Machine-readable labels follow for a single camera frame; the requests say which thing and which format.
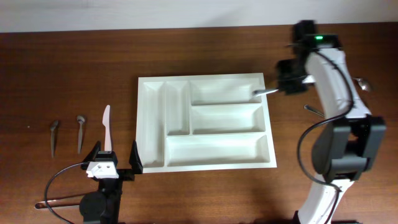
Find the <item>metal tablespoon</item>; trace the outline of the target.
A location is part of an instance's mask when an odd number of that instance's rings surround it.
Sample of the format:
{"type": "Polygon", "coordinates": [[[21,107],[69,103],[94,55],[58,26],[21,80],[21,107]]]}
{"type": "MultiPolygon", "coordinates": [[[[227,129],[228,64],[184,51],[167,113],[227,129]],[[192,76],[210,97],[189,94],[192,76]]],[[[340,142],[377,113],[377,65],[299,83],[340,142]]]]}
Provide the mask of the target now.
{"type": "Polygon", "coordinates": [[[358,86],[362,89],[362,91],[370,92],[372,91],[371,84],[365,78],[353,78],[356,81],[358,86]]]}
{"type": "Polygon", "coordinates": [[[314,108],[314,107],[312,107],[312,106],[310,106],[310,105],[304,105],[303,108],[304,108],[305,110],[308,110],[308,111],[314,113],[314,114],[317,114],[318,116],[320,116],[320,117],[322,117],[322,118],[325,117],[325,115],[324,115],[320,110],[318,110],[318,109],[316,109],[316,108],[314,108]]]}

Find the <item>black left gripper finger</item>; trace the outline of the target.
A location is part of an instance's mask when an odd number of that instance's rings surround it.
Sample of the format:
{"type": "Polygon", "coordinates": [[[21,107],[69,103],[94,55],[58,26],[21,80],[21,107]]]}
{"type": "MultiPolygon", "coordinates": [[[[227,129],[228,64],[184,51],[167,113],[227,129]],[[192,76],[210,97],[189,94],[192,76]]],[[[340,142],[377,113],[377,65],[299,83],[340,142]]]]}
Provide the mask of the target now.
{"type": "Polygon", "coordinates": [[[91,162],[95,160],[96,155],[101,150],[101,142],[97,141],[94,145],[93,149],[88,153],[88,155],[84,158],[83,162],[91,162]]]}
{"type": "Polygon", "coordinates": [[[143,165],[139,157],[136,141],[133,141],[132,143],[131,153],[129,156],[129,164],[131,165],[131,170],[133,171],[133,173],[135,174],[143,173],[143,165]]]}

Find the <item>metal fork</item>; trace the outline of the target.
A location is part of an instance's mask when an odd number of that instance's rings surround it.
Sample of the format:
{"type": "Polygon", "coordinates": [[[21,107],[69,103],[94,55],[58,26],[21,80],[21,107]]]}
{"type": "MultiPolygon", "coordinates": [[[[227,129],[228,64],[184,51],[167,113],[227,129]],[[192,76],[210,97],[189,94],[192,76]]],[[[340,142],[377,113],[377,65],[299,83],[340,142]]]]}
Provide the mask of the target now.
{"type": "Polygon", "coordinates": [[[275,93],[277,91],[278,91],[278,89],[254,90],[252,92],[252,96],[253,97],[257,97],[257,96],[262,96],[262,95],[268,95],[268,94],[271,94],[271,93],[275,93]]]}

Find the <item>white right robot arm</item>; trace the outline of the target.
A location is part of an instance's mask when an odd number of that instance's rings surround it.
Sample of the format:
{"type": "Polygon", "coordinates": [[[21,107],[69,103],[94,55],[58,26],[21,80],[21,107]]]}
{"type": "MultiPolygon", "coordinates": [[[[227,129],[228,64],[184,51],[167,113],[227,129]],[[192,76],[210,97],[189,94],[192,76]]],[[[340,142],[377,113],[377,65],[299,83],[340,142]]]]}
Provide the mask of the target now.
{"type": "Polygon", "coordinates": [[[277,63],[277,88],[286,95],[315,85],[324,119],[299,137],[297,160],[312,181],[309,195],[292,223],[331,223],[345,192],[369,171],[386,131],[359,97],[336,34],[320,34],[313,20],[292,28],[292,59],[277,63]]]}

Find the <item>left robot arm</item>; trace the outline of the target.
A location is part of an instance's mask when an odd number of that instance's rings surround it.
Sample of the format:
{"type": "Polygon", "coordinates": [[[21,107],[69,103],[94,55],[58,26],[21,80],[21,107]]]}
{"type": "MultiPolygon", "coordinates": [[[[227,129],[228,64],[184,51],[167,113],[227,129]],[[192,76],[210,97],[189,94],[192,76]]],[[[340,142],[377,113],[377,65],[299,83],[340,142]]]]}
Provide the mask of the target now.
{"type": "Polygon", "coordinates": [[[130,169],[118,169],[118,158],[114,151],[103,151],[97,141],[84,158],[81,169],[98,182],[98,189],[83,196],[79,211],[84,223],[117,223],[123,183],[133,181],[136,174],[143,173],[143,166],[133,142],[129,155],[130,169]]]}

